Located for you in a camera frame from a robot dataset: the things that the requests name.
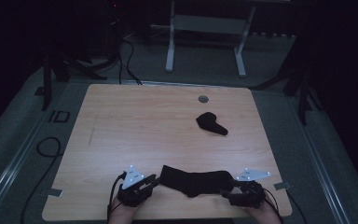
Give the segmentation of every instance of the round hole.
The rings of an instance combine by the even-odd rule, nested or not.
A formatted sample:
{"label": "round hole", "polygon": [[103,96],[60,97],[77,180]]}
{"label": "round hole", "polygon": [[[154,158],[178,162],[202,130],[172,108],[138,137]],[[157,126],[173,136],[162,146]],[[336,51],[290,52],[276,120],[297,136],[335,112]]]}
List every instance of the round hole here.
{"label": "round hole", "polygon": [[199,101],[200,101],[201,103],[205,104],[205,103],[208,103],[209,98],[208,98],[208,96],[201,95],[201,96],[199,97]]}

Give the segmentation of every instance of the dark background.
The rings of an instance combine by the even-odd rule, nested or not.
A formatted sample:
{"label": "dark background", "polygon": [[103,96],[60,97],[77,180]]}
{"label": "dark background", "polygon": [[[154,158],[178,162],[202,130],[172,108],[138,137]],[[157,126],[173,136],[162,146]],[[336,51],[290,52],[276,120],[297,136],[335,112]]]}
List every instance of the dark background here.
{"label": "dark background", "polygon": [[[182,3],[178,10],[188,14],[235,18],[246,11],[232,11],[218,1],[207,1],[204,7],[200,4],[206,1],[177,2]],[[358,1],[324,2],[323,7],[298,4],[313,2],[256,3],[251,32],[296,35],[285,66],[312,66],[311,86],[358,171]],[[169,23],[169,1],[117,1],[117,5],[116,15],[127,12],[127,22],[146,39],[149,24]],[[27,77],[40,68],[47,49],[54,46],[87,61],[114,35],[106,32],[113,19],[106,13],[104,0],[0,1],[0,116]]]}

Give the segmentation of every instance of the metal stand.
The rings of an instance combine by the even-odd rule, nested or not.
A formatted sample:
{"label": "metal stand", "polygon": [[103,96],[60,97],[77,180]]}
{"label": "metal stand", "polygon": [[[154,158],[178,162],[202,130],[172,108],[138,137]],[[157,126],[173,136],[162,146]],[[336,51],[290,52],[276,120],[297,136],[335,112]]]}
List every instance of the metal stand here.
{"label": "metal stand", "polygon": [[304,69],[293,69],[289,72],[282,73],[273,77],[272,79],[263,82],[257,86],[249,87],[249,90],[261,91],[265,88],[281,81],[286,78],[289,78],[286,86],[283,88],[283,92],[286,96],[294,96],[298,89],[300,89],[299,103],[298,103],[298,117],[303,123],[307,125],[305,119],[305,112],[307,110],[307,96],[308,96],[308,87],[310,83],[310,70],[311,67],[306,67]]}
{"label": "metal stand", "polygon": [[237,62],[238,74],[245,77],[245,66],[243,65],[242,51],[249,34],[252,19],[255,14],[255,7],[252,7],[248,20],[235,20],[211,17],[197,17],[187,15],[175,15],[175,1],[171,1],[171,24],[170,24],[170,45],[168,46],[167,63],[165,70],[173,70],[173,59],[175,53],[174,33],[175,30],[198,31],[205,33],[220,33],[241,35],[240,44],[234,48],[234,55]]}
{"label": "metal stand", "polygon": [[43,111],[47,110],[52,98],[51,70],[54,71],[58,80],[68,81],[70,78],[70,75],[67,71],[68,66],[75,68],[80,73],[85,74],[91,78],[107,80],[107,77],[101,77],[100,75],[88,69],[88,67],[85,67],[81,63],[63,53],[47,51],[43,59]]}

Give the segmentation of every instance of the white table leg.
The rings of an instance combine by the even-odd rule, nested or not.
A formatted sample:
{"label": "white table leg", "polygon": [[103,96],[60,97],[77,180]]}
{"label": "white table leg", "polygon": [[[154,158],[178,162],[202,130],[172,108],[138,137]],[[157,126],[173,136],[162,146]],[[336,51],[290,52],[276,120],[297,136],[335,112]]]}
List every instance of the white table leg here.
{"label": "white table leg", "polygon": [[245,45],[246,37],[249,34],[249,29],[251,27],[254,14],[255,14],[255,7],[252,7],[251,12],[249,14],[248,21],[245,23],[243,27],[241,42],[236,48],[234,48],[234,56],[237,62],[238,75],[240,77],[246,77],[245,66],[243,65],[242,51],[243,51],[243,46]]}
{"label": "white table leg", "polygon": [[171,72],[173,70],[173,57],[175,53],[175,43],[173,41],[174,34],[175,34],[174,19],[175,19],[175,1],[171,1],[170,45],[168,46],[167,63],[165,65],[165,71],[167,72]]}

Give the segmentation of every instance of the floor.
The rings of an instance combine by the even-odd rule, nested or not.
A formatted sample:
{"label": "floor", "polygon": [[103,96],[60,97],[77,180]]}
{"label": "floor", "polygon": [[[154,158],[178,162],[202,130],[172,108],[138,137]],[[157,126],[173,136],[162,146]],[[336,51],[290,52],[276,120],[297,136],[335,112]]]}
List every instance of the floor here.
{"label": "floor", "polygon": [[[174,68],[166,73],[168,45],[166,32],[156,32],[149,43],[127,37],[134,52],[129,63],[131,71],[146,84],[212,85],[246,88],[274,77],[291,48],[294,38],[252,35],[248,38],[243,59],[247,77],[238,77],[231,46],[217,47],[202,41],[189,43],[177,40]],[[131,45],[122,46],[122,57],[131,55]],[[21,91],[0,118],[0,223],[46,223],[41,217],[60,159],[52,165],[46,178],[36,183],[50,166],[51,159],[41,157],[35,150],[46,137],[62,141],[62,151],[76,122],[87,87],[91,83],[118,84],[118,65],[99,71],[106,81],[97,81],[73,74],[68,83],[53,81],[53,101],[41,111],[43,100],[35,96],[42,86],[42,70],[30,76]],[[123,73],[123,84],[134,81]],[[308,223],[358,223],[358,175],[327,115],[310,102],[308,125],[303,126],[296,115],[297,97],[282,94],[284,81],[262,91],[253,91],[282,178],[292,186],[288,192],[303,211]],[[53,110],[70,111],[66,123],[48,122]],[[56,145],[46,150],[54,153]],[[295,203],[293,214],[285,223],[305,223]],[[136,223],[157,223],[137,221]],[[102,220],[65,223],[104,223]],[[217,220],[163,220],[158,223],[254,223],[250,218]]]}

